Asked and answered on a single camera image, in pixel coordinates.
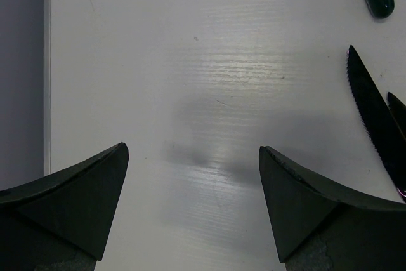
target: serrated knife blade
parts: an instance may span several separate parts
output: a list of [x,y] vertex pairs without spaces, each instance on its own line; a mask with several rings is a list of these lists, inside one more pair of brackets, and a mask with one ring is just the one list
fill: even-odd
[[347,75],[369,137],[406,202],[406,140],[353,46],[348,49]]

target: white countertop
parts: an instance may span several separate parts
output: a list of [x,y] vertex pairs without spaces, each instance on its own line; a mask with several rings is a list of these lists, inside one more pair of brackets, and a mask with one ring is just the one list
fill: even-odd
[[406,100],[406,0],[51,0],[51,171],[126,142],[97,271],[284,270],[260,145],[400,201],[346,81],[353,44]]

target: black knife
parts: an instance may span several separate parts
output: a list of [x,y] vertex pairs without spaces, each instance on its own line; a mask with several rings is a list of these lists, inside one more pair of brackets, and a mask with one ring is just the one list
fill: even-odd
[[[406,139],[353,46],[348,50],[347,74],[369,137],[399,194],[406,202]],[[392,94],[389,94],[388,100],[396,117],[402,116],[403,104]],[[406,117],[399,117],[399,122],[400,119],[404,121]]]

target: knife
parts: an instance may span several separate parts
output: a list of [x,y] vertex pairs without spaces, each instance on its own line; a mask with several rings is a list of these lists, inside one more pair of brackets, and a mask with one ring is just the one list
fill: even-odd
[[353,46],[348,49],[347,75],[355,103],[382,163],[406,202],[406,107],[392,93],[386,105]]

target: gray wall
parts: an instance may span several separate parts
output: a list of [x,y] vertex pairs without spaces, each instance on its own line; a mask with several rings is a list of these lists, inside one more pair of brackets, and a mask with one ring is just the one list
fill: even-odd
[[44,0],[0,0],[0,189],[43,176]]

